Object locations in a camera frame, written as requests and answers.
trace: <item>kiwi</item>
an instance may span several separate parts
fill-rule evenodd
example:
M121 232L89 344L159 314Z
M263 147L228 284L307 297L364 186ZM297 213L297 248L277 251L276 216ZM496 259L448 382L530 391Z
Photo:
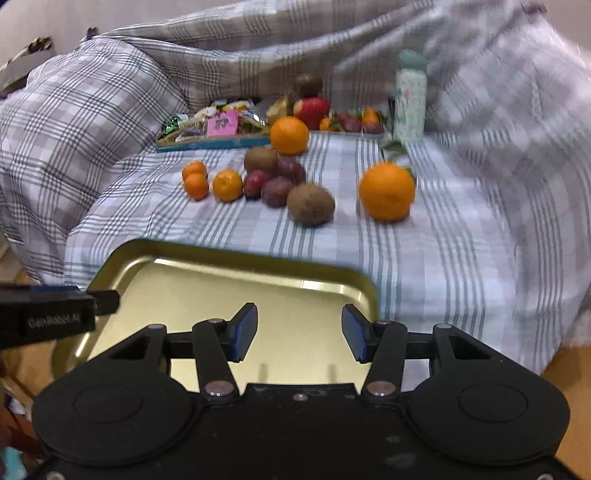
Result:
M269 178L277 176L279 156L272 147L252 147L244 155L244 169L247 173L262 170Z
M317 73L303 73L295 78L294 92L304 97L317 97L322 90L322 77Z
M332 219L335 199L319 185L301 183L287 196L287 208L297 223L316 226Z

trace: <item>metal tray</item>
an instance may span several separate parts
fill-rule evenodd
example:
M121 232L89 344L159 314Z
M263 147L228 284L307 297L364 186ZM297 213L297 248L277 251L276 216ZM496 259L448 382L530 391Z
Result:
M230 319L248 301L258 333L241 364L231 364L240 388L248 382L363 384L368 370L353 360L340 329L343 305L377 316L375 286L347 268L220 249L133 240L109 257L89 288L115 288L117 314L97 330L57 342L55 378L151 323L169 332L209 318ZM198 389L195 362L173 360L171 376Z

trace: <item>bottle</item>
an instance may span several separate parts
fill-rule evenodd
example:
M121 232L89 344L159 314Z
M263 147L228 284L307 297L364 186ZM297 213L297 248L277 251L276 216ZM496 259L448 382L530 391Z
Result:
M394 138L401 142L420 140L425 130L428 60L413 50L398 55L394 92Z

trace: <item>bottle lid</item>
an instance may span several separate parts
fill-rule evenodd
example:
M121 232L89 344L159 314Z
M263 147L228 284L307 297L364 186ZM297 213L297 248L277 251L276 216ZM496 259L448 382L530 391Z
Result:
M427 70L427 57L414 50L403 50L398 55L398 68L408 70Z

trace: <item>small orange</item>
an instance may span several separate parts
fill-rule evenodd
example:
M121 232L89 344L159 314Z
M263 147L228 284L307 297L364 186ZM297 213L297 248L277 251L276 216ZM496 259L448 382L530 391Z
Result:
M242 196L242 177L236 170L222 170L213 179L212 186L220 202L233 202Z
M404 220L414 201L414 180L407 169L382 162L370 168L359 182L359 199L379 222Z
M200 173L204 177L207 177L207 167L202 161L192 161L183 168L183 180L186 179L191 173Z
M271 145L282 155L297 155L306 151L310 131L294 116L281 117L273 123L269 133Z
M203 200L209 194L209 183L205 175L191 173L184 179L183 188L193 200Z
M332 118L330 118L329 116L325 116L320 121L320 130L322 130L323 132L338 132L339 129L336 127L331 127L330 126L331 123L332 123Z

